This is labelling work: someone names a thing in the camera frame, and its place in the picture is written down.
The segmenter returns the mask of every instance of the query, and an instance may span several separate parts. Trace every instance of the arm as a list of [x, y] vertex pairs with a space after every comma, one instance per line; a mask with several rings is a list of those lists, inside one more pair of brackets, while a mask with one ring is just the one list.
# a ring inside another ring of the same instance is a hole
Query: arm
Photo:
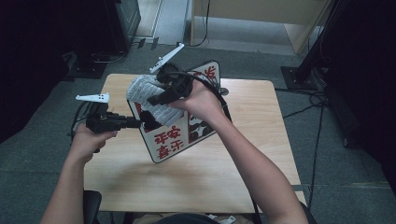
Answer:
[[218, 133], [248, 191], [271, 223], [307, 223], [288, 179], [233, 126], [217, 98], [202, 83], [194, 81], [191, 95], [170, 106], [188, 110]]
[[56, 185], [49, 205], [40, 223], [83, 223], [84, 166], [93, 157], [97, 148], [102, 148], [114, 133], [94, 134], [80, 124], [69, 155]]

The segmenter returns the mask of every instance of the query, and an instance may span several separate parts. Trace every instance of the light-colored tabletop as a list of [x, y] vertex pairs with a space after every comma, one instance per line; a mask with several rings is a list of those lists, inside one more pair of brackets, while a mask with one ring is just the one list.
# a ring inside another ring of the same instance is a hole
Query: light-colored tabletop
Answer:
[[[112, 74], [108, 111], [132, 116], [125, 93], [134, 75]], [[300, 178], [270, 81], [225, 79], [234, 125], [265, 153], [293, 186]], [[252, 201], [217, 134], [154, 163], [138, 129], [123, 129], [85, 168], [84, 189], [102, 193], [101, 211], [254, 213]], [[296, 191], [305, 203], [302, 191]]]

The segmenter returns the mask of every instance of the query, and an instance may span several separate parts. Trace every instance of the left hand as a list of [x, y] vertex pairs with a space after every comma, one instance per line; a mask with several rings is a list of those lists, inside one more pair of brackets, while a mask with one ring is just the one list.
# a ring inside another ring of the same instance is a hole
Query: left hand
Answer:
[[93, 157], [93, 152], [105, 146], [106, 140], [117, 135], [115, 132], [93, 133], [85, 126], [85, 123], [78, 125], [68, 159], [72, 161], [81, 161], [84, 164]]

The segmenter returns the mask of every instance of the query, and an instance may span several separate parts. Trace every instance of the electrical cord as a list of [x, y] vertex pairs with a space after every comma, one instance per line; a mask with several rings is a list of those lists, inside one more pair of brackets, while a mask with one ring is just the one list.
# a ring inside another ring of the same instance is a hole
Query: electrical cord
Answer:
[[215, 86], [213, 86], [210, 82], [205, 81], [199, 77], [196, 77], [192, 74], [186, 73], [186, 72], [171, 72], [171, 73], [167, 73], [166, 75], [171, 76], [171, 75], [181, 75], [181, 76], [185, 76], [185, 77], [190, 77], [193, 78], [195, 80], [200, 81], [202, 84], [204, 84], [210, 91], [213, 92], [213, 94], [215, 94], [215, 96], [218, 98], [218, 100], [221, 103], [221, 106], [223, 108], [224, 114], [227, 116], [227, 118], [232, 121], [231, 119], [231, 115], [230, 115], [230, 111], [228, 110], [228, 106], [227, 106], [227, 102], [225, 102], [224, 98], [221, 96], [220, 92], [216, 89]]
[[199, 72], [199, 71], [195, 71], [195, 70], [192, 70], [192, 71], [189, 71], [189, 72], [193, 72], [195, 75], [203, 75], [206, 78], [206, 81], [209, 81], [210, 84], [212, 84], [213, 86], [217, 87], [217, 83], [215, 83], [213, 81], [213, 79], [210, 79], [209, 77], [207, 77], [204, 73]]
[[[81, 117], [79, 118], [78, 115], [79, 115], [79, 113], [80, 113], [82, 107], [83, 107], [85, 104], [87, 104], [87, 103], [88, 103], [87, 107], [85, 108], [84, 112], [82, 113]], [[88, 113], [89, 108], [91, 107], [91, 104], [92, 104], [92, 102], [84, 101], [84, 102], [81, 103], [81, 105], [79, 105], [78, 110], [77, 110], [77, 112], [76, 112], [76, 114], [75, 114], [75, 116], [74, 116], [72, 126], [71, 126], [71, 128], [70, 128], [70, 138], [71, 138], [71, 141], [73, 141], [73, 138], [74, 138], [74, 135], [75, 135], [74, 128], [75, 128], [76, 124], [77, 124], [78, 122], [82, 121], [83, 119], [87, 118], [86, 115], [87, 115], [87, 113]]]
[[318, 144], [319, 144], [319, 138], [320, 138], [320, 133], [321, 133], [321, 125], [322, 125], [322, 120], [323, 120], [323, 109], [324, 109], [324, 105], [322, 105], [321, 109], [320, 109], [320, 119], [319, 119], [318, 134], [317, 134], [317, 140], [315, 142], [314, 162], [313, 162], [313, 165], [312, 165], [311, 189], [309, 191], [309, 199], [308, 199], [308, 210], [309, 211], [311, 211], [312, 199], [314, 197], [315, 177], [316, 177], [316, 173], [317, 173]]
[[111, 223], [111, 224], [115, 224], [113, 212], [110, 212], [110, 223]]
[[327, 105], [327, 99], [322, 99], [321, 97], [324, 97], [325, 94], [323, 91], [314, 91], [314, 92], [308, 92], [308, 91], [295, 91], [295, 90], [285, 90], [285, 89], [276, 89], [276, 91], [285, 91], [285, 92], [291, 92], [291, 93], [299, 93], [299, 94], [305, 94], [305, 95], [309, 95], [309, 102], [310, 102], [310, 106], [290, 113], [286, 116], [283, 117], [283, 119], [285, 118], [289, 118], [291, 116], [300, 114], [310, 108], [313, 107], [320, 107], [320, 117], [319, 117], [319, 126], [318, 126], [318, 133], [317, 133], [317, 138], [316, 138], [316, 142], [315, 142], [315, 148], [314, 148], [314, 161], [312, 164], [312, 178], [311, 178], [311, 183], [310, 183], [310, 191], [309, 191], [309, 198], [308, 198], [308, 210], [311, 211], [311, 207], [312, 207], [312, 200], [314, 197], [314, 187], [315, 187], [315, 178], [316, 178], [316, 170], [317, 170], [317, 157], [318, 157], [318, 143], [319, 143], [319, 138], [320, 138], [320, 133], [321, 133], [321, 127], [322, 127], [322, 121], [323, 121], [323, 110], [324, 110], [324, 106]]
[[189, 47], [199, 47], [201, 46], [207, 39], [207, 20], [209, 19], [209, 11], [210, 11], [210, 0], [207, 1], [207, 9], [206, 9], [206, 21], [205, 21], [205, 36], [204, 39], [201, 41], [201, 43], [196, 44], [196, 45], [188, 45]]

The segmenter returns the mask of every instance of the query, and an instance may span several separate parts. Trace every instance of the cardboard sign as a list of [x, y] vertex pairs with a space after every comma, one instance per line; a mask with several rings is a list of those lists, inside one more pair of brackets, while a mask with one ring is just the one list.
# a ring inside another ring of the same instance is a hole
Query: cardboard sign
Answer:
[[[219, 64], [210, 61], [188, 70], [189, 74], [205, 75], [220, 88]], [[136, 119], [145, 111], [141, 104], [129, 102]], [[161, 126], [155, 130], [145, 130], [144, 125], [140, 132], [148, 148], [148, 153], [154, 162], [161, 162], [175, 156], [177, 153], [206, 139], [215, 131], [204, 121], [197, 119], [185, 111], [183, 116], [170, 127]]]

